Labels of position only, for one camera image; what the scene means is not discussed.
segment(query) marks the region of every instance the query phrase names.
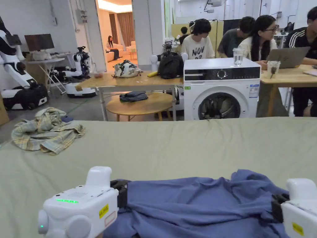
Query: washing machine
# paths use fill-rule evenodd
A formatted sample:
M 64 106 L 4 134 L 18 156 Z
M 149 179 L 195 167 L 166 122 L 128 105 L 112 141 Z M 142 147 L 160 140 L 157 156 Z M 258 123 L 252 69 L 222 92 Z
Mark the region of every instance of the washing machine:
M 261 67 L 233 58 L 186 60 L 184 119 L 207 120 L 256 117 Z

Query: plaid shirt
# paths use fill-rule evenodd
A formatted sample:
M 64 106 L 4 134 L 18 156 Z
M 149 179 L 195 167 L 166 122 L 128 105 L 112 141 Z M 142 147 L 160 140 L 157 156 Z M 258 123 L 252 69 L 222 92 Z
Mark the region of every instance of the plaid shirt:
M 76 122 L 62 122 L 66 113 L 56 108 L 46 108 L 35 114 L 31 121 L 22 120 L 15 125 L 11 137 L 23 150 L 41 150 L 59 154 L 72 144 L 75 138 L 85 134 L 85 128 Z

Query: hair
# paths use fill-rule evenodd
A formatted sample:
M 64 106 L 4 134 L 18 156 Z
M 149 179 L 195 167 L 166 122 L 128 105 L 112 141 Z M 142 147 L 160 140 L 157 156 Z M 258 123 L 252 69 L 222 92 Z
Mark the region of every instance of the hair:
M 253 30 L 255 21 L 253 17 L 244 17 L 240 20 L 239 29 L 243 33 L 249 34 Z
M 183 27 L 180 29 L 180 31 L 181 31 L 183 34 L 186 34 L 186 33 L 187 33 L 187 30 L 188 30 L 188 28 L 185 27 L 185 26 L 183 26 Z
M 307 14 L 307 20 L 316 20 L 317 19 L 317 7 L 312 8 Z
M 210 22 L 203 18 L 190 22 L 189 28 L 191 29 L 191 33 L 195 36 L 203 33 L 209 33 L 211 31 Z
M 252 36 L 252 47 L 251 47 L 251 60 L 252 61 L 259 61 L 259 60 L 266 60 L 270 50 L 270 41 L 265 41 L 262 45 L 261 50 L 261 59 L 259 59 L 259 48 L 260 48 L 260 39 L 258 31 L 264 31 L 266 30 L 270 25 L 272 25 L 273 22 L 275 22 L 276 19 L 269 15 L 262 15 L 258 17 L 258 19 L 254 23 L 254 28 L 251 32 Z
M 111 38 L 111 37 L 112 37 L 112 36 L 108 36 L 108 43 L 109 43 L 110 47 L 113 47 L 112 41 L 110 41 L 110 38 Z

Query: couch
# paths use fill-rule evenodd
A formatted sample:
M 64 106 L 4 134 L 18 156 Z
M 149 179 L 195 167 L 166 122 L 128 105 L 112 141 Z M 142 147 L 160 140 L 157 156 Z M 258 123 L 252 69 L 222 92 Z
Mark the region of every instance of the couch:
M 126 51 L 129 53 L 135 53 L 136 50 L 137 50 L 137 47 L 136 47 L 135 41 L 131 41 L 131 46 L 126 47 Z
M 114 48 L 117 48 L 119 50 L 119 56 L 122 57 L 124 55 L 124 50 L 122 45 L 118 44 L 113 44 Z M 108 49 L 105 49 L 105 55 L 106 55 L 106 60 L 107 62 L 113 61 L 114 60 L 114 52 L 109 52 L 107 53 Z

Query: glasses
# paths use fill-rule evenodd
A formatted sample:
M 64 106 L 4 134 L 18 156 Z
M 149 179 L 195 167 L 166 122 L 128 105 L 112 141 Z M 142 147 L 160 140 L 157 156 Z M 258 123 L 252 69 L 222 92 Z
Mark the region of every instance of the glasses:
M 264 30 L 264 31 L 275 31 L 275 30 L 277 30 L 278 29 L 278 26 L 276 26 L 275 28 L 273 28 L 273 29 L 267 29 L 267 30 Z

